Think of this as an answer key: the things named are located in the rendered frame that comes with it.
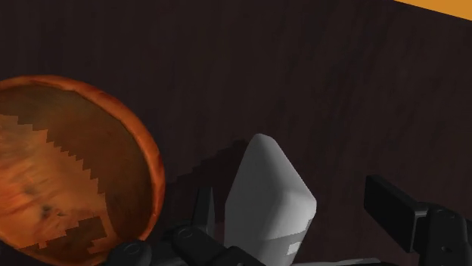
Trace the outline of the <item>white rounded block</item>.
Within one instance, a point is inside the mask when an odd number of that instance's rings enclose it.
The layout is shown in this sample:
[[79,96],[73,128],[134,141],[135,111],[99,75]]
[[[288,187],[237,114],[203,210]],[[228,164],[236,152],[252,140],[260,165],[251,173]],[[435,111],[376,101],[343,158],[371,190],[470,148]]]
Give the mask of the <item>white rounded block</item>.
[[317,201],[278,143],[256,134],[225,202],[224,245],[266,266],[291,266]]

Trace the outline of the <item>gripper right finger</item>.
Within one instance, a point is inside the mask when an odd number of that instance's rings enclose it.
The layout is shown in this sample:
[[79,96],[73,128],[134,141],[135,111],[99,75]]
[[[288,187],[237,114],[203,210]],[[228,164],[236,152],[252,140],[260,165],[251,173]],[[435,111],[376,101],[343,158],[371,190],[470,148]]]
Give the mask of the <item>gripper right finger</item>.
[[424,203],[379,175],[365,179],[365,211],[418,266],[472,266],[472,221],[436,203]]

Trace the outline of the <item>orange wooden bowl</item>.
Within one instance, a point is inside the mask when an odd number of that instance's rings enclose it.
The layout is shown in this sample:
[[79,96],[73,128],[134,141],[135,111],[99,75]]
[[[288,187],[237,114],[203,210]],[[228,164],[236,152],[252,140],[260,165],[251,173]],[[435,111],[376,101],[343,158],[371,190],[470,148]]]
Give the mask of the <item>orange wooden bowl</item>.
[[0,82],[0,240],[44,263],[95,266],[145,240],[163,204],[160,151],[124,104],[84,82]]

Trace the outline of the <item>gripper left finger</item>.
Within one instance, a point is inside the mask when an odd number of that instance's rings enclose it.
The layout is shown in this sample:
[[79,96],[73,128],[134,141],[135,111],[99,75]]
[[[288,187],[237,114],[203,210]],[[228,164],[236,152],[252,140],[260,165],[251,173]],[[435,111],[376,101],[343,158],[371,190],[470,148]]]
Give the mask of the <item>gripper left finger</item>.
[[262,262],[213,238],[215,211],[213,189],[198,190],[191,222],[176,226],[155,246],[143,240],[119,244],[104,266],[264,266]]

